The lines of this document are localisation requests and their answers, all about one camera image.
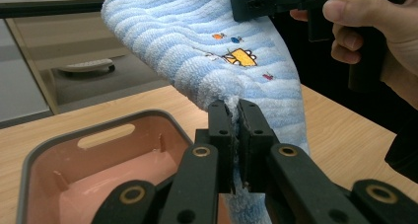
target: wooden table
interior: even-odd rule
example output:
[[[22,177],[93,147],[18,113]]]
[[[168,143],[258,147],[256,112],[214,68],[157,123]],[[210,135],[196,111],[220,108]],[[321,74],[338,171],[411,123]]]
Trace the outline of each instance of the wooden table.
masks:
[[[383,160],[395,134],[303,87],[313,160],[337,184],[351,188],[361,179],[391,184],[415,201],[418,185]],[[146,109],[171,113],[190,138],[207,128],[207,113],[168,86],[97,106],[0,130],[0,223],[14,223],[22,164],[42,141]]]

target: finger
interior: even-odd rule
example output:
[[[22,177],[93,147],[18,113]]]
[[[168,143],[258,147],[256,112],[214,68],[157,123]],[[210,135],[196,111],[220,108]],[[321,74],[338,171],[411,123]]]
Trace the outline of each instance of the finger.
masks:
[[[348,27],[375,27],[391,41],[408,40],[418,25],[416,8],[387,0],[329,0],[322,11],[328,21]]]
[[[338,44],[348,48],[351,51],[358,50],[363,45],[363,37],[357,34],[353,29],[334,24],[332,32]]]
[[[404,6],[418,6],[418,0],[406,0]]]
[[[290,16],[292,18],[294,18],[295,20],[304,21],[304,22],[308,21],[308,12],[307,11],[296,10],[296,9],[291,10],[290,11]]]
[[[356,64],[360,62],[361,59],[359,52],[351,51],[346,47],[341,46],[336,40],[332,43],[331,56],[340,62],[348,64]]]

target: cartoon embroidery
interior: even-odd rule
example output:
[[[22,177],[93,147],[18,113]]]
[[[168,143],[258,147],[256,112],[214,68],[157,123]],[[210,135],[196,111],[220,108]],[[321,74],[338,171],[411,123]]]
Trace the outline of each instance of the cartoon embroidery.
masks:
[[[226,37],[226,35],[224,35],[223,33],[220,33],[220,34],[212,35],[212,37],[215,39],[222,39],[223,37]]]
[[[243,42],[244,40],[241,37],[231,37],[231,41],[233,43],[240,43],[240,42]]]
[[[231,64],[238,64],[243,67],[256,66],[257,63],[255,59],[257,58],[252,54],[251,50],[243,50],[238,48],[224,56],[222,56],[225,61]]]
[[[228,54],[219,56],[217,54],[205,52],[195,47],[194,49],[204,52],[205,56],[208,57],[212,61],[217,60],[217,59],[223,59],[230,64],[235,64],[235,65],[239,65],[243,67],[257,65],[257,63],[255,62],[255,59],[257,58],[257,56],[253,55],[251,50],[243,50],[241,48],[238,48],[238,49],[235,49],[234,51],[228,50],[229,52]]]
[[[265,73],[262,75],[264,78],[266,78],[268,81],[273,80],[273,75],[271,75],[270,73]]]

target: human hand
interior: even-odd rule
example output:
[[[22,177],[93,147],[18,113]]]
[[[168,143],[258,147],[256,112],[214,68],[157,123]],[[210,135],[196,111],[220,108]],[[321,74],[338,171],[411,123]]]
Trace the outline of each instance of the human hand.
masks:
[[[334,23],[331,55],[341,62],[361,60],[357,50],[363,38],[348,27],[374,27],[384,34],[391,54],[383,64],[381,80],[418,110],[418,0],[403,5],[387,0],[330,0],[322,12]],[[294,10],[291,16],[308,20],[306,12]]]

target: light blue towel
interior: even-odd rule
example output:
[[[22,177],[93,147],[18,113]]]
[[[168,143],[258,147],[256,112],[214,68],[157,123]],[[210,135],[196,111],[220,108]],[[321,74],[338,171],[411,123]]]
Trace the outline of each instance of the light blue towel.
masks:
[[[230,0],[106,0],[103,19],[137,57],[203,110],[258,104],[281,142],[309,152],[298,72],[268,18],[233,19]],[[269,223],[261,194],[226,195],[235,223]]]

